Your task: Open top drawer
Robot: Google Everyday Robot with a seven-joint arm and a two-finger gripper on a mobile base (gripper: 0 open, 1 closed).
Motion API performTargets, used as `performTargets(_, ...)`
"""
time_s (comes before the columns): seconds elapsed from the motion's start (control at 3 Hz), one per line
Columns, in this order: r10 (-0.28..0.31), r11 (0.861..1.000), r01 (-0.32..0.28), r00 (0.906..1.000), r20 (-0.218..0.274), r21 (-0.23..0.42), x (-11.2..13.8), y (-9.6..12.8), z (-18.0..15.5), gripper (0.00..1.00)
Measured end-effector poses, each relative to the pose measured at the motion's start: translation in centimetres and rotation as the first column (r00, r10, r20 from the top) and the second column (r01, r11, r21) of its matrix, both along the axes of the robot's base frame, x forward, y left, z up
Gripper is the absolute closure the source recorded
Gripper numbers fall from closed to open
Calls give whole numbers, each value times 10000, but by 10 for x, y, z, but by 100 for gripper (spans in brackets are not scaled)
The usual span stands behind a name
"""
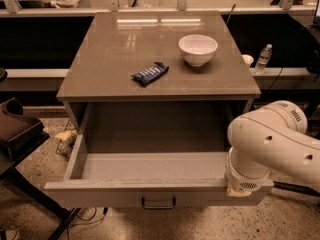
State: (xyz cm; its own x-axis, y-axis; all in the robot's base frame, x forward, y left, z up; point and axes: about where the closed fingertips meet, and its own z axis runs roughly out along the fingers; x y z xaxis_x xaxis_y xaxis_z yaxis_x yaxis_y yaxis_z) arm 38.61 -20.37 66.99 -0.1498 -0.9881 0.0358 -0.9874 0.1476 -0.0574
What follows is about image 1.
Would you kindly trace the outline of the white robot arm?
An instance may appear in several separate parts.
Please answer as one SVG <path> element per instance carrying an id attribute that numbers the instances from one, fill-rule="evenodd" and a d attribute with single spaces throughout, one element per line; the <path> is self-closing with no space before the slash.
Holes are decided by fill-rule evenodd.
<path id="1" fill-rule="evenodd" d="M 280 100 L 242 114 L 229 124 L 227 194 L 246 197 L 268 180 L 271 169 L 320 191 L 320 141 L 308 136 L 307 119 L 294 103 Z"/>

